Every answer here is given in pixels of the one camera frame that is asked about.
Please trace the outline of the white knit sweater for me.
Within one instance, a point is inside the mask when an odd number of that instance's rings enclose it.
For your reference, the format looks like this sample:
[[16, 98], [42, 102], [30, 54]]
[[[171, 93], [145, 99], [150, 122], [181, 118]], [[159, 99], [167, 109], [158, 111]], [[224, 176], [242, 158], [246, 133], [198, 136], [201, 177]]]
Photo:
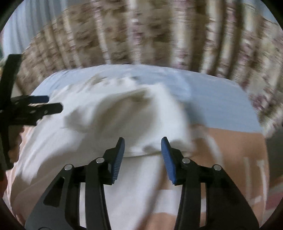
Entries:
[[173, 229], [181, 189], [170, 185], [161, 139], [191, 156], [195, 132], [188, 115], [161, 83], [101, 79], [55, 91], [60, 114], [44, 117], [22, 134], [19, 160], [8, 173], [10, 205], [24, 224], [47, 186], [66, 165], [89, 164], [120, 137], [125, 154], [118, 181], [106, 186], [113, 229]]

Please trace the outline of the blue and peach bedsheet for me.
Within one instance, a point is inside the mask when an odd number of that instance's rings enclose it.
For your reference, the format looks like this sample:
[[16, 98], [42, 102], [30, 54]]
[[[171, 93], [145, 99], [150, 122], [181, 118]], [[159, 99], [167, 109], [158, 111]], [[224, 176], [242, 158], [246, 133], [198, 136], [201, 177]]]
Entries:
[[204, 167], [220, 165], [261, 224], [269, 188], [268, 154], [257, 115], [236, 83], [174, 68], [101, 65], [54, 73], [32, 94], [51, 98], [55, 91], [95, 76], [109, 80], [132, 78], [140, 85], [163, 84], [182, 104], [194, 128], [196, 149], [191, 156], [182, 155]]

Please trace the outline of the floral curtain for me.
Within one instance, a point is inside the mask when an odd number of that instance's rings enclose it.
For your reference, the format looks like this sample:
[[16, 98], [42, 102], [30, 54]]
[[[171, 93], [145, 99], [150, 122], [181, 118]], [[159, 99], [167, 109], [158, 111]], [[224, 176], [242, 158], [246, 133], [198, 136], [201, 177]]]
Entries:
[[265, 137], [282, 129], [282, 27], [262, 1], [16, 1], [1, 59], [23, 54], [16, 86], [101, 64], [173, 67], [230, 79]]

